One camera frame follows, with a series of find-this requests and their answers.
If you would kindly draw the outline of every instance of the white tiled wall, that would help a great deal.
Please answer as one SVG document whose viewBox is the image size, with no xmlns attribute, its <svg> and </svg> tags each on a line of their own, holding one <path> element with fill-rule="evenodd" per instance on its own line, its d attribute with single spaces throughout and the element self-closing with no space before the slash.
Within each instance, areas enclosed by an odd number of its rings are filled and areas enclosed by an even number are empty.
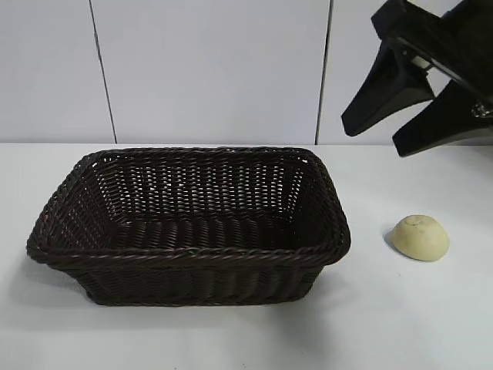
<svg viewBox="0 0 493 370">
<path fill-rule="evenodd" d="M 2 0 L 0 66 L 0 142 L 112 142 L 87 1 Z"/>
</svg>

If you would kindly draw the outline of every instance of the wicker basket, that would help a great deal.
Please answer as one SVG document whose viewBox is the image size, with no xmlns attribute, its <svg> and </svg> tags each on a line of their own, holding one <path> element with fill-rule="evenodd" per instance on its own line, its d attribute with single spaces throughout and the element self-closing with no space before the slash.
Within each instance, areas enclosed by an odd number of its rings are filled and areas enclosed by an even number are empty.
<svg viewBox="0 0 493 370">
<path fill-rule="evenodd" d="M 293 148 L 89 154 L 28 240 L 99 304 L 271 304 L 302 298 L 350 234 L 322 162 Z"/>
</svg>

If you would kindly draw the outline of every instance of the white table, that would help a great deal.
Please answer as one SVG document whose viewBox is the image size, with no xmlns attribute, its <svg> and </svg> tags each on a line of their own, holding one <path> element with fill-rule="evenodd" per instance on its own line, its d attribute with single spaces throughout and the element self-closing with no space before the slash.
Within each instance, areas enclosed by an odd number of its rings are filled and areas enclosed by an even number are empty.
<svg viewBox="0 0 493 370">
<path fill-rule="evenodd" d="M 100 145 L 0 145 L 0 368 L 438 370 L 493 368 L 493 147 L 407 159 L 385 146 L 310 146 L 352 231 L 350 253 L 302 301 L 105 308 L 25 255 L 42 206 Z M 384 235 L 429 214 L 451 249 L 421 263 Z"/>
</svg>

